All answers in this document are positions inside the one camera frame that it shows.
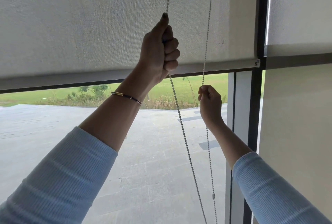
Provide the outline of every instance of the bracelet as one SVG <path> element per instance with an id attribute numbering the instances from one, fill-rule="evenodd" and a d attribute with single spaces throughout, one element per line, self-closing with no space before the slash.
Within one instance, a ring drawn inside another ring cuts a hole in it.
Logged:
<path id="1" fill-rule="evenodd" d="M 142 102 L 140 102 L 139 100 L 137 100 L 136 98 L 134 98 L 134 97 L 132 97 L 132 96 L 129 96 L 129 95 L 126 95 L 126 94 L 122 94 L 122 93 L 120 93 L 120 92 L 111 92 L 111 94 L 126 97 L 126 98 L 128 98 L 128 99 L 134 100 L 134 101 L 137 102 L 139 105 L 142 105 Z"/>

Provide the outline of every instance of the pavement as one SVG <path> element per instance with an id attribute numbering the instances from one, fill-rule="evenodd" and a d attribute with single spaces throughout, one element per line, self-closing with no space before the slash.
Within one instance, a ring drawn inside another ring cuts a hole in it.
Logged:
<path id="1" fill-rule="evenodd" d="M 95 108 L 16 105 L 0 109 L 0 201 Z M 227 121 L 227 104 L 222 106 Z M 199 109 L 182 110 L 208 223 L 214 223 L 206 129 Z M 226 160 L 209 134 L 218 222 L 224 221 Z M 203 223 L 178 115 L 140 110 L 83 223 Z"/>

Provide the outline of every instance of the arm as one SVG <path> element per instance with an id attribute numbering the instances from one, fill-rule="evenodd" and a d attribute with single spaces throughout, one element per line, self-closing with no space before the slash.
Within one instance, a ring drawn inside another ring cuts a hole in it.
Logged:
<path id="1" fill-rule="evenodd" d="M 163 14 L 143 39 L 139 63 L 116 91 L 142 101 L 177 67 L 177 46 L 168 16 Z M 81 223 L 139 108 L 133 100 L 110 96 L 52 149 L 1 205 L 0 223 Z"/>
<path id="2" fill-rule="evenodd" d="M 221 117 L 221 96 L 213 87 L 202 86 L 199 101 L 201 116 L 221 146 L 234 180 L 259 224 L 331 224 L 225 125 Z"/>

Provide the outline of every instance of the striped blue sweater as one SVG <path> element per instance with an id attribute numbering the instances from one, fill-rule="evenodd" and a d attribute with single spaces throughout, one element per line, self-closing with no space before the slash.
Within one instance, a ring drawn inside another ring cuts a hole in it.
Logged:
<path id="1" fill-rule="evenodd" d="M 75 127 L 1 205 L 0 223 L 81 223 L 117 155 Z M 254 152 L 233 176 L 260 224 L 331 224 Z"/>

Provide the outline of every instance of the hand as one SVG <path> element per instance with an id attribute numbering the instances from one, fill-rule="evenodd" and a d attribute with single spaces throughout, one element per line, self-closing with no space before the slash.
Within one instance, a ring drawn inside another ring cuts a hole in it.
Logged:
<path id="1" fill-rule="evenodd" d="M 156 26 L 144 36 L 137 66 L 152 75 L 154 84 L 161 82 L 179 65 L 178 45 L 179 41 L 173 38 L 172 27 L 168 25 L 168 15 L 163 13 Z"/>
<path id="2" fill-rule="evenodd" d="M 201 116 L 205 125 L 211 128 L 223 124 L 222 97 L 210 85 L 203 85 L 198 89 Z"/>

